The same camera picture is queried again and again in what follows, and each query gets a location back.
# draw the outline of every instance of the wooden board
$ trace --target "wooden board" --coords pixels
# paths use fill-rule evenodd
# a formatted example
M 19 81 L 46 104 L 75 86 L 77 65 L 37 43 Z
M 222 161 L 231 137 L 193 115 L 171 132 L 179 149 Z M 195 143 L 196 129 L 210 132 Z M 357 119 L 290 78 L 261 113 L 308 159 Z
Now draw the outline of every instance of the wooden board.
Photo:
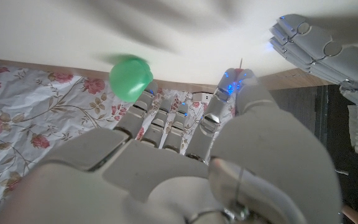
M 109 73 L 107 72 L 92 71 L 82 68 L 40 65 L 34 63 L 13 62 L 8 60 L 0 60 L 0 65 L 9 65 L 9 66 L 15 66 L 21 68 L 31 68 L 31 69 L 42 70 L 47 72 L 71 73 L 74 75 L 81 75 L 90 78 L 100 78 L 103 80 L 107 80 L 109 78 Z M 216 85 L 178 83 L 178 82 L 168 82 L 163 80 L 155 80 L 155 81 L 157 82 L 158 86 L 161 88 L 188 91 L 191 93 L 196 93 L 196 92 L 213 93 L 216 88 Z M 332 84 L 318 77 L 312 76 L 306 72 L 303 72 L 300 69 L 291 69 L 284 72 L 279 72 L 272 75 L 260 77 L 260 81 L 269 90 L 281 90 L 287 88 L 299 88 L 299 87 Z

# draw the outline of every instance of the green object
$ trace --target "green object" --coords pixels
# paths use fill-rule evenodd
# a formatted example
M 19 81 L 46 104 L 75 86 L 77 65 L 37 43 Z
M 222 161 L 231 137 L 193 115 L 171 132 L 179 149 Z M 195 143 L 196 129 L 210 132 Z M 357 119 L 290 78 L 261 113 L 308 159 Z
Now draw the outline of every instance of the green object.
M 110 72 L 112 91 L 126 102 L 135 102 L 152 80 L 149 65 L 139 58 L 119 62 Z

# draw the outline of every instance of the blue led light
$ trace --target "blue led light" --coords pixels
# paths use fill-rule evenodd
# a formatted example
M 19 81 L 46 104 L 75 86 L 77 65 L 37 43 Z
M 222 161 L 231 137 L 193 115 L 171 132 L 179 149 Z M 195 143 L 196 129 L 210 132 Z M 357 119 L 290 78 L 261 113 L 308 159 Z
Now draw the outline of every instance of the blue led light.
M 227 87 L 227 92 L 229 93 L 229 95 L 231 95 L 234 92 L 234 87 L 232 85 L 229 85 Z

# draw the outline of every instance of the robot finger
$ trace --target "robot finger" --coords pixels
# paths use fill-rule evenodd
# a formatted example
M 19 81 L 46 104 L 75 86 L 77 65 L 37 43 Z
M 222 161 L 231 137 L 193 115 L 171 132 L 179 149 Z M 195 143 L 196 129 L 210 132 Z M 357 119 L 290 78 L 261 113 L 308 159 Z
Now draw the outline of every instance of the robot finger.
M 173 119 L 171 130 L 162 146 L 163 149 L 180 152 L 181 139 L 185 130 L 185 121 L 188 112 L 188 105 L 182 103 L 177 111 L 175 119 Z
M 186 156 L 200 162 L 208 161 L 213 136 L 221 123 L 224 107 L 231 98 L 231 94 L 239 88 L 237 74 L 234 68 L 229 68 L 223 74 L 209 105 L 201 117 L 186 150 Z
M 151 82 L 138 97 L 137 101 L 129 108 L 127 113 L 121 118 L 114 130 L 120 130 L 135 138 L 142 127 L 143 120 L 149 110 L 154 93 L 157 92 L 158 85 Z
M 167 122 L 168 113 L 171 107 L 171 101 L 166 99 L 161 102 L 160 108 L 157 111 L 150 127 L 143 135 L 142 142 L 149 143 L 153 147 L 160 145 L 165 123 Z

